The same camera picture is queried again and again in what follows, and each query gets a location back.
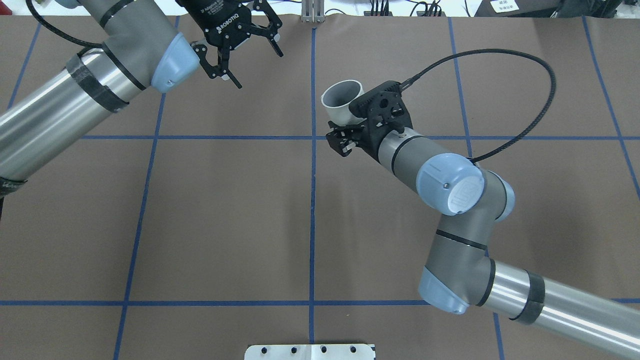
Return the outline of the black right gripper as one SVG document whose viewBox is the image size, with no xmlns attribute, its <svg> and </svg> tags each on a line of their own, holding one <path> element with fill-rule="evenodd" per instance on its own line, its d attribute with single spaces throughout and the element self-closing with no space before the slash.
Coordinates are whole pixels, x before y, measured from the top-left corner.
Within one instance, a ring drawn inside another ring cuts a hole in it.
<svg viewBox="0 0 640 360">
<path fill-rule="evenodd" d="M 326 133 L 327 143 L 341 157 L 347 157 L 357 147 L 370 156 L 377 156 L 386 137 L 386 126 L 378 126 L 378 123 L 378 120 L 363 120 L 361 123 L 335 127 Z"/>
</svg>

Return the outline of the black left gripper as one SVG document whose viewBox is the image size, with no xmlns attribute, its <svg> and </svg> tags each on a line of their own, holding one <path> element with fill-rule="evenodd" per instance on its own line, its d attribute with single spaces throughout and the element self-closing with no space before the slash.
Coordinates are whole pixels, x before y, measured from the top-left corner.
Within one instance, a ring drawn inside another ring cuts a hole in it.
<svg viewBox="0 0 640 360">
<path fill-rule="evenodd" d="M 237 0 L 176 0 L 176 4 L 190 15 L 204 34 L 204 39 L 190 43 L 199 65 L 210 79 L 231 80 L 243 85 L 229 68 L 231 51 L 245 43 L 252 35 L 266 38 L 274 52 L 283 57 L 278 41 L 283 23 L 267 0 L 252 0 L 252 10 L 262 12 L 269 21 L 266 26 L 252 23 L 249 7 Z M 217 49 L 217 64 L 208 59 L 208 46 Z"/>
</svg>

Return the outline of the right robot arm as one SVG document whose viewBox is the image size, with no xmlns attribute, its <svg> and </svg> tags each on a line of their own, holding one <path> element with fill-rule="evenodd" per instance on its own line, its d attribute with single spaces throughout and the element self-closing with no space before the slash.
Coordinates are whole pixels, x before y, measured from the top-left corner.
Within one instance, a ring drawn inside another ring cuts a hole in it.
<svg viewBox="0 0 640 360">
<path fill-rule="evenodd" d="M 639 312 L 487 256 L 496 223 L 514 209 L 514 189 L 490 170 L 409 126 L 328 123 L 326 139 L 345 157 L 361 148 L 441 215 L 418 292 L 454 315 L 487 308 L 629 360 L 639 358 Z"/>
</svg>

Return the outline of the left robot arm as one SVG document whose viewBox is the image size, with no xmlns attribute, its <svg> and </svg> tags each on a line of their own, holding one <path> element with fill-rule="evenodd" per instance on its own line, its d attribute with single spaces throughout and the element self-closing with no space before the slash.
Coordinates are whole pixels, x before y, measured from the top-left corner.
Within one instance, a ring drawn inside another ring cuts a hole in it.
<svg viewBox="0 0 640 360">
<path fill-rule="evenodd" d="M 166 94 L 197 69 L 242 84 L 230 54 L 252 36 L 275 53 L 283 23 L 265 0 L 179 0 L 203 32 L 189 42 L 153 0 L 62 0 L 84 7 L 107 38 L 81 42 L 64 68 L 0 118 L 1 196 L 18 191 L 53 158 L 148 88 Z"/>
</svg>

